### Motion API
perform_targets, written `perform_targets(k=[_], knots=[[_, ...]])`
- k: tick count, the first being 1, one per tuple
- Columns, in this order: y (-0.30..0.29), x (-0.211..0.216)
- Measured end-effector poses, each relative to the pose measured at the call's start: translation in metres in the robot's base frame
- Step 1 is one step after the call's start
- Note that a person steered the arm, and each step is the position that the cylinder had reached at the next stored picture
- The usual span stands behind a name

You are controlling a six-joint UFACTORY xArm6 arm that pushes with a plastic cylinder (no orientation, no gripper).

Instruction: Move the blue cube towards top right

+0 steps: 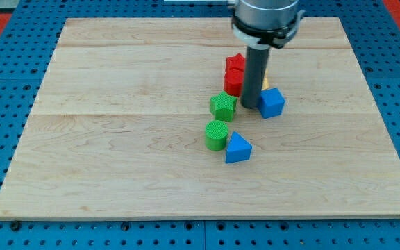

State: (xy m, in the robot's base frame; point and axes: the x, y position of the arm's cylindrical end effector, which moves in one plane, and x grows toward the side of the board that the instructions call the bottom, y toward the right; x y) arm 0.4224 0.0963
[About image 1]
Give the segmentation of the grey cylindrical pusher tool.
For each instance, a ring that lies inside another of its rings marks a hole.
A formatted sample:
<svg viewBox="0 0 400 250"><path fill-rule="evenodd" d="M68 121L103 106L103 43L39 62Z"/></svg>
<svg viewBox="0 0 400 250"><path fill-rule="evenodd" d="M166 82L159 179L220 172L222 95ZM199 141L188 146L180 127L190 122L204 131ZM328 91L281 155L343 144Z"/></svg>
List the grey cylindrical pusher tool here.
<svg viewBox="0 0 400 250"><path fill-rule="evenodd" d="M269 50L247 47L244 80L240 101L243 107L254 109L258 105L267 68Z"/></svg>

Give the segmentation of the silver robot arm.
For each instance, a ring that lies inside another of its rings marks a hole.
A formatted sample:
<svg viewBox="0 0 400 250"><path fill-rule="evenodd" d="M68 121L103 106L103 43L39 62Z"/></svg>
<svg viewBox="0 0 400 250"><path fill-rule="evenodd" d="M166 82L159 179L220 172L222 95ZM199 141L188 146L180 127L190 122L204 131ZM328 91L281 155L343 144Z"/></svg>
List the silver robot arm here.
<svg viewBox="0 0 400 250"><path fill-rule="evenodd" d="M282 49L297 34L305 11L299 0L238 0L233 6L233 34L246 44L241 104L256 108L271 48Z"/></svg>

